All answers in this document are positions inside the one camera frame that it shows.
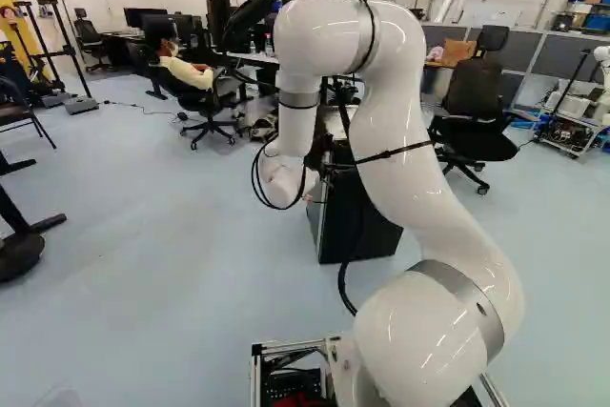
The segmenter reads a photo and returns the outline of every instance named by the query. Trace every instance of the white robotic arm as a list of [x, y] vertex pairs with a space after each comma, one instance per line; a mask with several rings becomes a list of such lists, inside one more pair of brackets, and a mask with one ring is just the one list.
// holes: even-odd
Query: white robotic arm
[[[275, 20], [280, 63], [279, 136], [260, 168], [270, 199], [295, 199], [311, 148], [319, 79], [358, 71], [363, 100], [349, 138], [367, 194], [410, 229], [416, 266], [370, 297], [356, 315], [364, 366], [393, 407], [449, 405], [515, 333], [523, 293], [510, 261], [451, 192], [421, 116], [425, 39], [416, 18], [388, 2], [294, 0]], [[304, 192], [315, 184], [307, 171]]]

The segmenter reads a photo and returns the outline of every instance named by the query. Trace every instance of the person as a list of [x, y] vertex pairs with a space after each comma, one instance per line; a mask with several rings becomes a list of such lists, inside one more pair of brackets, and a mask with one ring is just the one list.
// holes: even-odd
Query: person
[[165, 67], [177, 79], [200, 90], [212, 87], [214, 70], [205, 64], [190, 64], [178, 55], [178, 39], [171, 21], [155, 21], [144, 29], [145, 43], [156, 52], [157, 66]]

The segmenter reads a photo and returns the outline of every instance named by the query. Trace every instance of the yellow pillar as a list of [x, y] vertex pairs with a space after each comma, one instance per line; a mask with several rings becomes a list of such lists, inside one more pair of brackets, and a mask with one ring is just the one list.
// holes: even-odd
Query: yellow pillar
[[[13, 8], [13, 2], [16, 0], [0, 0], [0, 8], [8, 6]], [[28, 47], [28, 51], [30, 54], [38, 54], [40, 53], [40, 49], [38, 48], [38, 42], [34, 39], [31, 34], [30, 27], [28, 25], [28, 21], [26, 18], [17, 18], [17, 29], [19, 29], [19, 33], [23, 38], [26, 47]], [[19, 41], [19, 37], [17, 33], [12, 29], [9, 22], [0, 17], [0, 30], [9, 38], [12, 43], [12, 47], [15, 49], [15, 55], [17, 60], [21, 63], [23, 68], [28, 71], [30, 68], [30, 61], [28, 60], [28, 56], [26, 55], [26, 51], [21, 46], [21, 42]], [[50, 77], [49, 71], [45, 68], [45, 76]]]

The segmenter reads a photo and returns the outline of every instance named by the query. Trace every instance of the gray partition panel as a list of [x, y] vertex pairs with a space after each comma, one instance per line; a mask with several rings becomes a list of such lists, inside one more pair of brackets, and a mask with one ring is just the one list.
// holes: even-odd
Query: gray partition panel
[[466, 35], [466, 28], [448, 28], [445, 26], [422, 25], [423, 33], [426, 36], [426, 46], [428, 50], [432, 47], [442, 47], [445, 38], [452, 40], [463, 40]]
[[[580, 60], [580, 50], [585, 48], [594, 50], [595, 47], [607, 45], [608, 42], [578, 38], [573, 35], [547, 35], [532, 73], [571, 78]], [[596, 60], [591, 54], [582, 66], [578, 80], [588, 81], [595, 66]]]
[[499, 93], [502, 96], [502, 102], [504, 107], [510, 107], [515, 98], [515, 94], [519, 90], [522, 75], [515, 75], [514, 73], [503, 73], [500, 79]]
[[[479, 34], [479, 28], [470, 29], [468, 40], [477, 40]], [[541, 38], [540, 32], [511, 31], [502, 51], [489, 52], [488, 55], [498, 59], [506, 70], [527, 71]]]

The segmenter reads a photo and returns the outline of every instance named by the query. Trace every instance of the bottle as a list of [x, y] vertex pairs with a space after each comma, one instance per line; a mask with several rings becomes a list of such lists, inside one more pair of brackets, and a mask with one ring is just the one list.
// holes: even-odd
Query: bottle
[[267, 39], [265, 40], [265, 54], [269, 57], [274, 57], [274, 46], [271, 44], [271, 34], [267, 33]]

